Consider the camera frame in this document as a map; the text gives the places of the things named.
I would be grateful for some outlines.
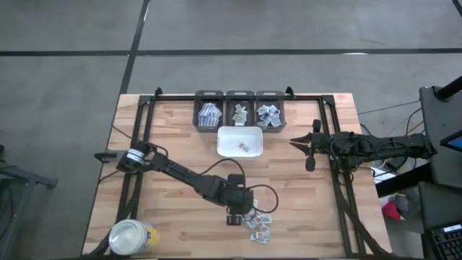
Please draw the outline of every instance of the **red object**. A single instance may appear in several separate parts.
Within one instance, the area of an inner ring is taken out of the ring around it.
[[[382,212],[386,217],[394,220],[401,220],[394,201],[389,201],[387,204],[385,204],[385,206],[382,208]]]

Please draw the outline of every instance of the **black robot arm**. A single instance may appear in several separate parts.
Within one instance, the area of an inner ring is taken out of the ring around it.
[[[225,180],[217,175],[201,175],[170,160],[167,154],[158,152],[157,148],[155,144],[137,143],[123,155],[117,169],[125,173],[148,170],[163,172],[191,186],[205,200],[228,206],[231,215],[243,215],[252,209],[253,192],[245,188],[243,176],[231,174]],[[232,220],[228,219],[227,222],[231,225]]]
[[[315,168],[315,153],[332,156],[340,170],[356,170],[362,163],[373,160],[400,156],[429,159],[437,152],[428,137],[423,134],[378,138],[343,131],[327,136],[320,133],[320,128],[320,121],[315,120],[313,133],[290,140],[291,145],[302,150],[307,156],[305,167],[309,171]]]

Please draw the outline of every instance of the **white bowl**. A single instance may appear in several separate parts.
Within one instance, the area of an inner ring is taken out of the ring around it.
[[[217,151],[224,157],[258,157],[263,154],[263,132],[257,126],[222,126]]]

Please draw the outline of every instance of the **wooden table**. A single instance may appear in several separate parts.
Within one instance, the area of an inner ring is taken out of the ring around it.
[[[359,133],[352,94],[334,96],[341,130]],[[138,95],[122,95],[118,103],[114,125],[127,134],[133,131],[138,99]],[[170,159],[196,172],[220,159],[217,135],[200,134],[191,123],[192,101],[155,104],[150,142],[166,147]],[[264,134],[264,153],[260,158],[239,160],[248,186],[265,183],[279,195],[279,208],[272,214],[270,243],[250,241],[251,231],[245,227],[226,226],[225,208],[203,200],[191,187],[164,173],[148,172],[144,174],[138,220],[158,227],[161,239],[158,247],[144,257],[344,256],[327,157],[316,155],[316,170],[309,173],[305,170],[304,154],[289,145],[290,138],[312,131],[313,119],[320,118],[318,103],[286,101],[284,105],[287,121],[284,130],[280,134]],[[129,145],[130,139],[117,131],[111,132],[108,149],[127,150]],[[105,165],[102,177],[113,172],[115,166],[115,163]],[[234,164],[225,162],[209,174],[226,178],[239,172]],[[118,174],[99,185],[84,253],[90,252],[115,222],[122,182],[123,175]],[[361,221],[377,242],[391,251],[370,171],[358,170],[353,186]],[[254,193],[260,207],[274,206],[270,190],[256,188]],[[356,248],[351,223],[349,232]]]

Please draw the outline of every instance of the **concrete floor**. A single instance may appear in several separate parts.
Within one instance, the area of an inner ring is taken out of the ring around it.
[[[0,51],[129,50],[142,0],[0,1]],[[454,48],[449,0],[151,0],[140,49]],[[59,179],[38,188],[16,259],[82,249],[127,57],[0,57],[0,144],[7,160]],[[461,75],[462,54],[138,57],[128,93],[197,90],[353,92],[358,112],[418,100]],[[360,116],[386,136],[418,104]],[[419,123],[417,115],[411,125]],[[401,124],[392,135],[405,132]],[[393,250],[415,256],[414,246]]]

